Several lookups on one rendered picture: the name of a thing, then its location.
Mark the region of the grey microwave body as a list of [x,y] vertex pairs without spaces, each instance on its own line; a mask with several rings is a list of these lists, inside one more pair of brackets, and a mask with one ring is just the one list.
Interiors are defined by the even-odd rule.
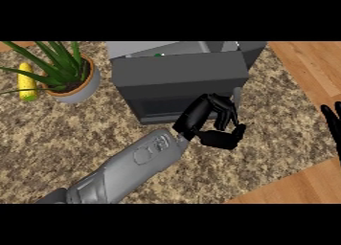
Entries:
[[197,53],[240,52],[247,68],[266,46],[265,41],[107,41],[109,59]]

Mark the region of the grey orange plant pot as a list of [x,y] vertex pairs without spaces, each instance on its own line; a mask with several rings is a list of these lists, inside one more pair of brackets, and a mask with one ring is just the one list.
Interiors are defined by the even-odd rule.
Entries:
[[41,84],[47,94],[51,95],[51,97],[57,101],[64,103],[82,102],[94,94],[100,84],[100,72],[97,66],[92,63],[92,59],[86,55],[82,55],[82,59],[86,61],[89,65],[89,71],[85,82],[81,84],[78,88],[75,88],[72,91],[66,93],[55,93],[50,90],[48,86],[44,83]]

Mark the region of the yellow corn cob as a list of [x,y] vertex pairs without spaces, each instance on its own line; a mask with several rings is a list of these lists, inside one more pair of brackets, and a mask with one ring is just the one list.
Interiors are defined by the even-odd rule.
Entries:
[[17,75],[19,98],[24,101],[38,99],[36,82],[23,74]]

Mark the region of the green leafy plant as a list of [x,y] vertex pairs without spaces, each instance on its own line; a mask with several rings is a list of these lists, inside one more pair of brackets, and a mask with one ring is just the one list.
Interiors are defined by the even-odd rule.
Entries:
[[[32,72],[32,68],[27,63],[20,63],[19,67],[8,68],[0,66],[0,70],[26,75],[33,78],[36,82],[38,94],[44,91],[41,84],[44,83],[50,90],[55,93],[66,93],[81,86],[85,82],[89,65],[82,59],[82,52],[79,48],[79,42],[70,42],[70,49],[67,51],[63,43],[60,41],[50,41],[44,43],[36,41],[35,44],[44,52],[48,61],[38,58],[24,48],[22,48],[13,41],[4,41],[4,44],[41,68],[42,74],[38,75]],[[0,93],[4,94],[17,93],[17,88],[11,91]]]

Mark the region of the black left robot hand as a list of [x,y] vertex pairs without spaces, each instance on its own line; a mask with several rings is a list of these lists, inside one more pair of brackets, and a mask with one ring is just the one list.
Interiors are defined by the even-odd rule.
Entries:
[[[215,130],[202,131],[200,128],[212,112],[216,113]],[[218,94],[202,94],[197,97],[172,128],[187,141],[197,137],[203,145],[227,150],[235,148],[246,131],[246,126],[238,123],[234,102],[230,97]]]

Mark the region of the dark grey microwave door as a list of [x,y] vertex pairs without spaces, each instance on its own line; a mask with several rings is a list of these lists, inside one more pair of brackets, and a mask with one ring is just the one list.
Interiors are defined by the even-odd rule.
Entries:
[[112,60],[112,83],[140,124],[173,122],[202,94],[230,97],[247,78],[240,52]]

